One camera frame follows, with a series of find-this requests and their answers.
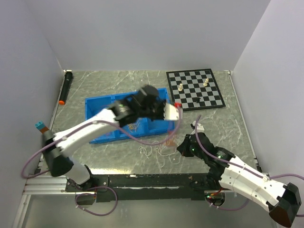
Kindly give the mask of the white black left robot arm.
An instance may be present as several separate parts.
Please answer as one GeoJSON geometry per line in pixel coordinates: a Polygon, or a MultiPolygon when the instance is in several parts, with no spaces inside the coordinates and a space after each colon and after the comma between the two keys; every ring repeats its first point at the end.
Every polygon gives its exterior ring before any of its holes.
{"type": "Polygon", "coordinates": [[[139,118],[165,120],[170,103],[160,99],[158,90],[146,85],[136,94],[115,100],[98,114],[61,133],[47,133],[46,145],[50,148],[43,152],[47,167],[53,177],[65,175],[77,186],[88,191],[94,185],[90,169],[70,158],[70,155],[83,144],[114,131],[116,127],[124,127],[135,123],[139,118]]]}

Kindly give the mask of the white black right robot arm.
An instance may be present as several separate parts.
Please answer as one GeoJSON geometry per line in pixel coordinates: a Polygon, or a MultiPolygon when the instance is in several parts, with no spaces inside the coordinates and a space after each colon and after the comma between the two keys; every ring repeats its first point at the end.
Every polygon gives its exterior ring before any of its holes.
{"type": "Polygon", "coordinates": [[[229,189],[263,209],[278,224],[291,227],[302,204],[299,188],[293,183],[270,179],[225,148],[213,145],[205,133],[187,134],[177,147],[184,157],[198,157],[209,166],[208,186],[229,189]]]}

